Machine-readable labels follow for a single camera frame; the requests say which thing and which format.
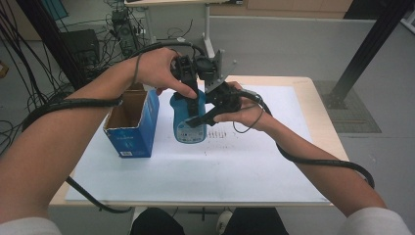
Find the white shoe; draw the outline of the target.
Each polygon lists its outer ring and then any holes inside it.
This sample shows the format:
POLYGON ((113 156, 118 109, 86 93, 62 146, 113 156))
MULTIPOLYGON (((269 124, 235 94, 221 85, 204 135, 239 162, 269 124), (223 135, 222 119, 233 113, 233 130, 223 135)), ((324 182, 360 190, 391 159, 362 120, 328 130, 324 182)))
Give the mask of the white shoe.
POLYGON ((222 235, 226 229, 226 226, 233 215, 230 211, 224 211, 218 218, 218 221, 216 223, 216 232, 218 235, 222 235))

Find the white shirt sleeve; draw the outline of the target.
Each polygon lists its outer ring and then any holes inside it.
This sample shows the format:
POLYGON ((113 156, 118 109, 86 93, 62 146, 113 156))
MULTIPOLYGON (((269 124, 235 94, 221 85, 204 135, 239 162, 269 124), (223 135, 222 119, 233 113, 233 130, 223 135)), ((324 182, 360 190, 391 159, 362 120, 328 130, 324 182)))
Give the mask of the white shirt sleeve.
POLYGON ((27 217, 0 224, 0 235, 62 235, 62 232, 47 218, 27 217))
POLYGON ((413 235, 395 211, 365 208, 350 215, 338 235, 413 235))

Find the black computer tower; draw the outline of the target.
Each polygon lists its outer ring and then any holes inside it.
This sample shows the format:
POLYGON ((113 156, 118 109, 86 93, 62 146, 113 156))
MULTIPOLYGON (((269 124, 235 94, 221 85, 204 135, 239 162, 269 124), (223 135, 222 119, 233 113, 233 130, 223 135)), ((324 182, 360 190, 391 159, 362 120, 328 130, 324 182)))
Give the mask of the black computer tower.
POLYGON ((62 32, 61 36, 74 59, 81 66, 96 66, 98 64, 99 41, 93 29, 62 32))

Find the white paper sheet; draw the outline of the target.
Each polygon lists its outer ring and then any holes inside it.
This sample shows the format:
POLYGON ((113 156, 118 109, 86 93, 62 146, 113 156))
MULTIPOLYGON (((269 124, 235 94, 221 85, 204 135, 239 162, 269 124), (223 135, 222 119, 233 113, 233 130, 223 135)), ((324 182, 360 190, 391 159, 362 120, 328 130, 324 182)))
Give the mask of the white paper sheet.
POLYGON ((198 144, 176 141, 172 93, 160 96, 149 158, 122 158, 102 129, 78 163, 74 180, 96 199, 134 203, 323 203, 309 180, 265 133, 218 123, 198 144))

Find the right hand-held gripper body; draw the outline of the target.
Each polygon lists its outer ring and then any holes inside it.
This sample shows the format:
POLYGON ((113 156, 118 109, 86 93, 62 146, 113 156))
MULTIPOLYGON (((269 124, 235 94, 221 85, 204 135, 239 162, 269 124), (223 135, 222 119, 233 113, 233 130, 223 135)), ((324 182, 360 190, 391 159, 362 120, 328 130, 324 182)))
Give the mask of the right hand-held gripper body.
POLYGON ((207 112, 212 116, 237 112, 241 109, 239 90, 223 82, 207 93, 207 103, 213 104, 213 108, 207 112))

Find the person's dark trousers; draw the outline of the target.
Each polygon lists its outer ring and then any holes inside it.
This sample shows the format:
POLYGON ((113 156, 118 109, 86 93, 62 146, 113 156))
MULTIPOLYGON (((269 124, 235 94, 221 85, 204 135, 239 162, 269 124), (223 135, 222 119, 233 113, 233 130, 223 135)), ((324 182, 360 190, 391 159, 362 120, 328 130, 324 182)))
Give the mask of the person's dark trousers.
MULTIPOLYGON (((222 235, 289 235, 275 208, 236 208, 222 235)), ((129 235, 186 235, 166 211, 148 208, 132 222, 129 235)))

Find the person's left hand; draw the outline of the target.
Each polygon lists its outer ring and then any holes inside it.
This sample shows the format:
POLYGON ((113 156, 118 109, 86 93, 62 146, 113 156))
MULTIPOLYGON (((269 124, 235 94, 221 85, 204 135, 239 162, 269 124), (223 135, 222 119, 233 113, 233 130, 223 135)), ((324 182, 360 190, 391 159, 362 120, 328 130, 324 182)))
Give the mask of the person's left hand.
POLYGON ((160 48, 141 54, 136 61, 134 82, 154 87, 158 94, 172 89, 187 98, 196 98, 196 93, 178 81, 170 71, 170 65, 179 56, 169 48, 160 48))

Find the blue plastic bottle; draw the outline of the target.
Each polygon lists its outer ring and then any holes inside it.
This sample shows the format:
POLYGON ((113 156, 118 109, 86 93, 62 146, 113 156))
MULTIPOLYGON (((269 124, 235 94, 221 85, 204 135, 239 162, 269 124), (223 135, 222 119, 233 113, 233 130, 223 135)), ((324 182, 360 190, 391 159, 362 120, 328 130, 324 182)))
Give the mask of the blue plastic bottle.
MULTIPOLYGON (((199 115, 203 116, 206 113, 205 100, 206 96, 203 91, 199 91, 199 115)), ((173 116, 173 134, 175 139, 184 144, 196 144, 203 142, 207 136, 207 127, 203 124, 198 127, 190 127, 185 120, 190 117, 187 109, 187 97, 175 92, 169 101, 171 108, 174 111, 173 116)))

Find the white desk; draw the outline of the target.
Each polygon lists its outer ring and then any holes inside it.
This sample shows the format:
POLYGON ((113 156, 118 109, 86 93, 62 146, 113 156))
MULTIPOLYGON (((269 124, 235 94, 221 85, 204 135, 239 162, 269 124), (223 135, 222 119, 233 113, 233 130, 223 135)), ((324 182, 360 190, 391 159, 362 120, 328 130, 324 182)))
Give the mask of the white desk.
POLYGON ((202 5, 204 29, 202 32, 202 39, 207 50, 207 54, 212 58, 215 56, 214 49, 210 41, 210 5, 222 4, 228 0, 123 0, 124 5, 129 8, 141 8, 144 11, 145 21, 147 25, 147 32, 149 33, 150 42, 156 43, 157 38, 154 35, 151 8, 161 6, 179 6, 179 5, 202 5))

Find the person's right hand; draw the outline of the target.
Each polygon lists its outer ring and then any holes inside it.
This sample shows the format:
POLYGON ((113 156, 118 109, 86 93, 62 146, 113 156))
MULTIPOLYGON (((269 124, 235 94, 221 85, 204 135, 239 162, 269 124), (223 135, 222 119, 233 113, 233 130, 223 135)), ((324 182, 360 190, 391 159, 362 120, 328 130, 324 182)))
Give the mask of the person's right hand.
POLYGON ((238 112, 224 113, 216 116, 215 122, 235 121, 258 131, 270 131, 279 125, 279 121, 267 114, 262 107, 248 99, 241 98, 241 109, 238 112))

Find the blue cardboard box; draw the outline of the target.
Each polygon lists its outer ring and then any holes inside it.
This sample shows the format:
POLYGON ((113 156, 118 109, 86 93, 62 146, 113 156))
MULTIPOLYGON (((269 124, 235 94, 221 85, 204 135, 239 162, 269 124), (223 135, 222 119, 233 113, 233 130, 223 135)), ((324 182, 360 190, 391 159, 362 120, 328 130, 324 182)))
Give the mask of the blue cardboard box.
POLYGON ((149 158, 152 155, 159 96, 143 84, 129 87, 122 104, 114 107, 104 123, 104 132, 122 158, 149 158))

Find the grey computer tower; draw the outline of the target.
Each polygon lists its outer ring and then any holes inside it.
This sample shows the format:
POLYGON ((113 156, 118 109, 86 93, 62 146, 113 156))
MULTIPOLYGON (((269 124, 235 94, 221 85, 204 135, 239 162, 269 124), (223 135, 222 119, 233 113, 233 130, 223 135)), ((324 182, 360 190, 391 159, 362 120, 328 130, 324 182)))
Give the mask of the grey computer tower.
POLYGON ((128 10, 113 11, 112 23, 121 53, 125 58, 129 58, 138 50, 138 42, 128 17, 128 10))

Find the wooden cabinet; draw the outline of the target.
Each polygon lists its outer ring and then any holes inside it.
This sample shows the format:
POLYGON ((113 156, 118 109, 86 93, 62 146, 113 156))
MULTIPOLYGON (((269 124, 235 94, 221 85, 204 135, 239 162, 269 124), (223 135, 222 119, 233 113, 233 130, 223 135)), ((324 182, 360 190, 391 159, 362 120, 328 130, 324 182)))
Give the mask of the wooden cabinet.
POLYGON ((353 0, 247 0, 255 16, 342 19, 353 0))

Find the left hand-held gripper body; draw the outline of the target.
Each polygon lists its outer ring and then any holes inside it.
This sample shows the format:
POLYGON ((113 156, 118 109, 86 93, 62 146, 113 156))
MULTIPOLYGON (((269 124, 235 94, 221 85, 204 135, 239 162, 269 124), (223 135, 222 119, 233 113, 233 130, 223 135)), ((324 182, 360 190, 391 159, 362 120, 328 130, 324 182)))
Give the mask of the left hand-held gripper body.
POLYGON ((190 58, 188 55, 175 58, 170 65, 173 76, 192 88, 199 90, 197 79, 205 83, 206 93, 235 93, 235 88, 226 81, 226 75, 222 72, 222 50, 219 50, 213 58, 205 55, 190 58))

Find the black metal stand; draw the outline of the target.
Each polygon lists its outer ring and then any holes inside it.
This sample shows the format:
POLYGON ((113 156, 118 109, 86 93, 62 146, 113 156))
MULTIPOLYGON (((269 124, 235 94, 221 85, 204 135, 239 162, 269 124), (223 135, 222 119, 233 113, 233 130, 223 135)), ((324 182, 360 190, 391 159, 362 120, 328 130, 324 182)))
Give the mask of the black metal stand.
POLYGON ((323 95, 328 109, 345 109, 345 99, 415 0, 391 0, 375 21, 333 89, 323 95))
POLYGON ((75 61, 61 33, 41 0, 16 0, 29 22, 38 33, 50 53, 77 90, 87 84, 84 73, 75 61))

